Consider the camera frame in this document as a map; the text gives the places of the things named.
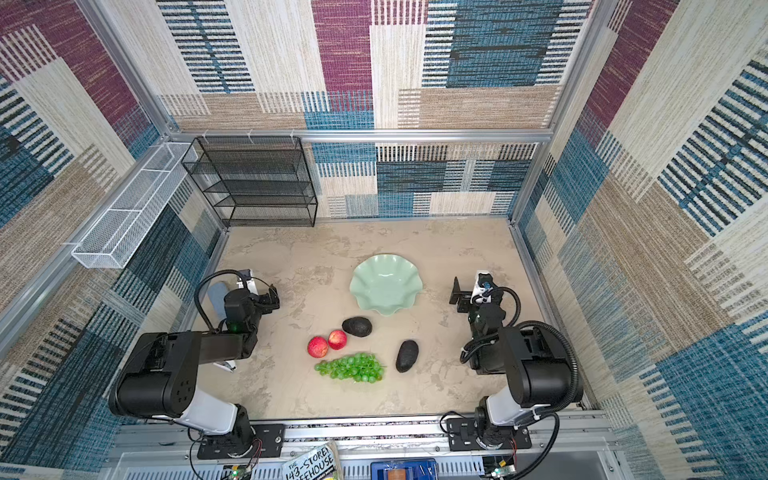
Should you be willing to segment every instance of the patterned carpet wall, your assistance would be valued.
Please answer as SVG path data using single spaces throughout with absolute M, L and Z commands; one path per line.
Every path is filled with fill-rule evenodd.
M 768 472 L 768 3 L 621 0 L 521 219 L 635 478 Z
M 547 127 L 592 0 L 98 0 L 181 130 Z
M 507 215 L 537 144 L 304 145 L 320 218 Z
M 0 2 L 0 310 L 157 138 L 73 1 Z M 77 266 L 0 360 L 3 478 L 95 478 L 106 393 L 141 331 L 177 328 L 219 231 L 182 184 L 124 270 Z

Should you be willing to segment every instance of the green bowl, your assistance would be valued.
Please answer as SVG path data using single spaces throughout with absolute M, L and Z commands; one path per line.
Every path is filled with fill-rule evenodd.
M 419 270 L 400 255 L 374 255 L 355 268 L 349 291 L 363 310 L 392 315 L 413 306 L 424 284 Z

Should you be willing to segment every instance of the white mesh basket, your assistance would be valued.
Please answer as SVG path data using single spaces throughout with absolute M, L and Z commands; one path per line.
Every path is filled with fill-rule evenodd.
M 188 148 L 175 142 L 158 148 L 72 256 L 85 268 L 125 268 L 187 174 L 180 160 Z

